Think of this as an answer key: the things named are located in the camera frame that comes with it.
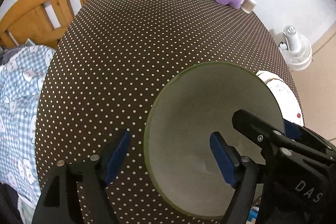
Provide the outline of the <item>red patterned white plate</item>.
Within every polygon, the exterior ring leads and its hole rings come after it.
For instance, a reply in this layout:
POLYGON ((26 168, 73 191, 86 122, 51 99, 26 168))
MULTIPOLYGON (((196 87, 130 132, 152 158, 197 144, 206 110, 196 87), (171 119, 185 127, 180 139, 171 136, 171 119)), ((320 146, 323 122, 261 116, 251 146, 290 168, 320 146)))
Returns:
POLYGON ((269 71, 258 71, 256 75, 266 84, 276 98, 282 117, 289 122, 304 126, 298 100, 285 81, 269 71))

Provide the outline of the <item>green bowl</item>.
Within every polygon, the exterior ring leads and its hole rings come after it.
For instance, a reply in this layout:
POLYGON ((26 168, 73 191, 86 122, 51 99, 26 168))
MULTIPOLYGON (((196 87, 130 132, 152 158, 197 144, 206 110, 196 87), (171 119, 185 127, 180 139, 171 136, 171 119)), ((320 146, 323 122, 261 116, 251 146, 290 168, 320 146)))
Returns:
POLYGON ((234 112, 241 109, 284 129, 280 107, 266 84, 231 63, 193 65, 155 99, 145 126, 145 163, 155 189, 180 213, 219 219, 234 194, 211 152, 213 132, 240 155, 264 162, 260 147, 232 126, 234 112))

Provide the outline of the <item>white standing fan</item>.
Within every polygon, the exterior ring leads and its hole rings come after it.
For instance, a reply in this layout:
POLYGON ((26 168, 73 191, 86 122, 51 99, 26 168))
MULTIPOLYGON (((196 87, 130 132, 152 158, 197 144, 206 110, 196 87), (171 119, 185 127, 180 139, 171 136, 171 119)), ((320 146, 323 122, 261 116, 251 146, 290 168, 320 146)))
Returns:
POLYGON ((303 71, 312 61, 312 48, 305 35, 294 26, 287 25, 283 31, 284 41, 278 45, 290 71, 303 71))

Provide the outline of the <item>cotton swab container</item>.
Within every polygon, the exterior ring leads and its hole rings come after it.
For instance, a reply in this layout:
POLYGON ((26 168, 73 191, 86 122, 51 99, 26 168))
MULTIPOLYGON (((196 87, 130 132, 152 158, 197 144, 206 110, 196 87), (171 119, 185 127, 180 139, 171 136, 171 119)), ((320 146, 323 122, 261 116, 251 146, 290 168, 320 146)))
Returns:
POLYGON ((256 7, 257 2, 255 0, 244 0, 240 6, 240 9, 247 14, 250 14, 256 7))

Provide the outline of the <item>blue checkered blanket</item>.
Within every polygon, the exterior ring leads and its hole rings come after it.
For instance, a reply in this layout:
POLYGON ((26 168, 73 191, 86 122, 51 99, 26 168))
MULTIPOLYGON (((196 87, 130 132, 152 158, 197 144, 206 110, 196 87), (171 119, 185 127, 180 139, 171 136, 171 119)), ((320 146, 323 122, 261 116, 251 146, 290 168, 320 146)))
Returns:
POLYGON ((1 183, 31 206, 41 195, 35 158, 38 103, 54 52, 47 46, 23 47, 1 65, 1 183))

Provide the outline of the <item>brown polka dot tablecloth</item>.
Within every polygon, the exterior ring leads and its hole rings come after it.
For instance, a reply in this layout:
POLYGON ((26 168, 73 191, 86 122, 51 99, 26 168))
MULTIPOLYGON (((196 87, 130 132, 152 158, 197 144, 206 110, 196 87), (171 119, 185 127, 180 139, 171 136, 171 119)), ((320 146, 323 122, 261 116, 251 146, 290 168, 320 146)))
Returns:
POLYGON ((214 0, 88 0, 50 63, 37 114, 35 152, 44 186, 59 160, 76 162, 129 130, 122 170, 107 190, 121 223, 202 223, 168 205, 143 158, 143 130, 158 93, 205 61, 269 71, 296 86, 256 14, 214 0))

